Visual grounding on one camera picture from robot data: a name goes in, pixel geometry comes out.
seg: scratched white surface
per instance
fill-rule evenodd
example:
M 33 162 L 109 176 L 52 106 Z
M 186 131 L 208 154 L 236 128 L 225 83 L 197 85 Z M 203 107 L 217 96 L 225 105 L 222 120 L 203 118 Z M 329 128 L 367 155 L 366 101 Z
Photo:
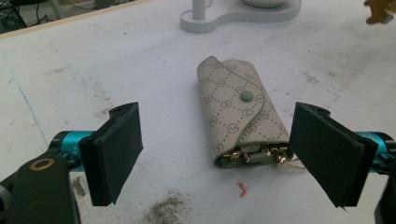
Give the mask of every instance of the scratched white surface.
M 214 168 L 195 70 L 211 55 L 252 62 L 288 130 L 300 101 L 331 110 L 351 130 L 396 138 L 396 22 L 366 25 L 363 1 L 303 1 L 293 21 L 193 35 L 178 27 L 190 8 L 155 0 L 0 36 L 0 178 L 56 133 L 96 130 L 108 109 L 137 101 L 145 148 L 116 205 L 92 207 L 78 196 L 83 223 L 155 223 L 154 204 L 169 195 L 181 199 L 164 209 L 173 220 L 164 223 L 374 223 L 385 176 L 369 175 L 358 207 L 345 212 L 308 172 Z

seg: dust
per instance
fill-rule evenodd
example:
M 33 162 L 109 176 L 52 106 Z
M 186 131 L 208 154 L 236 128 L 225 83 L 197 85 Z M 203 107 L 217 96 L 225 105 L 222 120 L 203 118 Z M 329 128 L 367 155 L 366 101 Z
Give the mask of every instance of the dust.
M 182 224 L 187 221 L 191 209 L 189 194 L 170 190 L 164 200 L 145 212 L 139 224 Z
M 97 111 L 95 116 L 101 120 L 108 120 L 108 111 L 111 110 L 114 105 L 107 96 L 107 92 L 103 90 L 103 85 L 99 81 L 96 75 L 96 67 L 92 67 L 86 72 L 85 76 L 81 80 L 81 84 L 87 88 L 87 93 L 95 101 Z
M 62 68 L 58 68 L 58 69 L 54 69 L 54 70 L 52 70 L 52 71 L 50 71 L 48 73 L 45 73 L 44 75 L 45 76 L 56 75 L 58 73 L 61 73 L 62 71 L 65 71 L 66 69 L 67 69 L 67 66 L 66 67 L 62 67 Z
M 319 80 L 317 80 L 316 77 L 310 76 L 310 75 L 308 75 L 308 73 L 304 73 L 304 75 L 306 76 L 306 81 L 307 82 L 312 83 L 314 85 L 319 83 Z

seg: monogram pattern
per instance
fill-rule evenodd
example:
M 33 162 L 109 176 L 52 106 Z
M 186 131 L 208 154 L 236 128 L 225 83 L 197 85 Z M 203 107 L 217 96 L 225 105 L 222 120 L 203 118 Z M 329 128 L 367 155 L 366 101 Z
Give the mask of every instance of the monogram pattern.
M 253 64 L 209 57 L 197 75 L 214 160 L 237 146 L 289 141 Z M 254 100 L 242 101 L 244 91 L 252 92 Z

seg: white stand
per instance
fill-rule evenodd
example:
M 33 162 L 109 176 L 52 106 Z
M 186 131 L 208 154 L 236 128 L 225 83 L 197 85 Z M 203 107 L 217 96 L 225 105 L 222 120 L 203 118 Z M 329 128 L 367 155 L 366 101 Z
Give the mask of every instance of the white stand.
M 61 9 L 61 5 L 58 0 L 49 0 L 50 5 L 52 6 L 53 12 L 58 20 L 64 19 L 64 12 Z
M 180 27 L 188 32 L 205 34 L 232 21 L 279 22 L 295 18 L 301 0 L 287 0 L 280 7 L 252 7 L 242 0 L 215 0 L 205 8 L 206 0 L 192 0 L 192 10 L 180 16 Z

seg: cable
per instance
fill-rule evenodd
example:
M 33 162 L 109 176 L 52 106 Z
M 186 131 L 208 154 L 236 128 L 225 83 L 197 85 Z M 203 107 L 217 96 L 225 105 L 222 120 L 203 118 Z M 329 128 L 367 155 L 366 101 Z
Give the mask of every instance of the cable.
M 52 21 L 52 20 L 49 19 L 49 16 L 48 16 L 47 14 L 45 14 L 43 11 L 41 11 L 41 10 L 39 9 L 40 5 L 39 5 L 38 3 L 36 4 L 36 6 L 33 5 L 33 7 L 35 8 L 35 16 L 37 17 L 37 22 L 36 22 L 34 25 L 32 25 L 32 26 L 39 25 L 39 24 L 41 24 L 43 21 L 46 21 L 46 22 Z M 40 16 L 38 15 L 38 12 L 41 12 L 41 14 L 44 15 L 43 18 L 40 19 Z
M 8 18 L 9 18 L 9 15 L 11 14 L 11 12 L 13 12 L 13 11 L 10 10 L 8 12 L 8 14 L 6 15 L 6 17 L 3 18 L 3 19 L 5 19 L 4 22 L 3 22 L 3 19 L 2 19 L 2 23 L 3 23 L 3 32 L 2 32 L 2 34 L 5 33 L 7 30 L 9 30 L 9 31 L 13 30 L 13 29 L 9 29 L 9 24 L 8 24 Z
M 1 7 L 2 7 L 3 5 L 6 4 L 6 2 L 8 2 L 8 0 L 3 1 L 3 2 L 0 4 L 0 9 L 1 9 Z

